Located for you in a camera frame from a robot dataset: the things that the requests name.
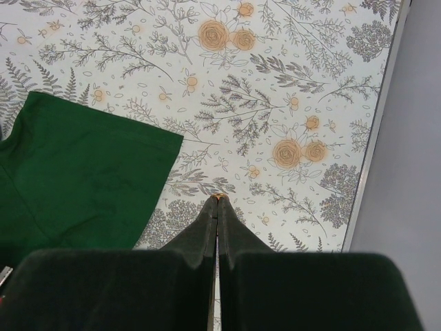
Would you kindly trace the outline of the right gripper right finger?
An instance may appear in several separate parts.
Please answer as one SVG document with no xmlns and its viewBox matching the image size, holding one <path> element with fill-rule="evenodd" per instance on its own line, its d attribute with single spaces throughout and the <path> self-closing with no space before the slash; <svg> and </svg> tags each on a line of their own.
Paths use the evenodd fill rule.
<svg viewBox="0 0 441 331">
<path fill-rule="evenodd" d="M 275 252 L 218 199 L 224 330 L 421 330 L 400 270 L 380 254 Z"/>
</svg>

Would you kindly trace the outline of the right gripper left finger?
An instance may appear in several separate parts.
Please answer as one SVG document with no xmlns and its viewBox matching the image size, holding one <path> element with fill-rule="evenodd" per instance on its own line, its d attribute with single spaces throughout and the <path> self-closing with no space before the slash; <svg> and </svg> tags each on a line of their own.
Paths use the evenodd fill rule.
<svg viewBox="0 0 441 331">
<path fill-rule="evenodd" d="M 13 272 L 2 330 L 211 330 L 217 200 L 158 250 L 40 250 Z"/>
</svg>

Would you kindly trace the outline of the dark green t-shirt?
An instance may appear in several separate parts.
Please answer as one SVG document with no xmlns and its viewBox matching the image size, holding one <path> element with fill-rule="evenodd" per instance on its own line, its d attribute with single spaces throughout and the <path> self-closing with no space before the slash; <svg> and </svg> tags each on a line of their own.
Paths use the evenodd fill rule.
<svg viewBox="0 0 441 331">
<path fill-rule="evenodd" d="M 183 137 L 31 92 L 1 142 L 1 261 L 47 248 L 132 249 Z"/>
</svg>

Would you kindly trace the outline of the small gold brooch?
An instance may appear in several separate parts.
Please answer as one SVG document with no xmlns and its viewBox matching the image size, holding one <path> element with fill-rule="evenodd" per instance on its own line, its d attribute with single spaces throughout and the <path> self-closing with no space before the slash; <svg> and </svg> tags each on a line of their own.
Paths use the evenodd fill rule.
<svg viewBox="0 0 441 331">
<path fill-rule="evenodd" d="M 228 197 L 226 194 L 223 194 L 223 193 L 216 193 L 216 194 L 213 194 L 212 197 L 213 197 L 213 198 L 216 198 L 217 200 L 220 200 L 220 199 L 226 199 L 226 200 L 228 200 L 228 199 L 229 199 L 229 197 Z"/>
</svg>

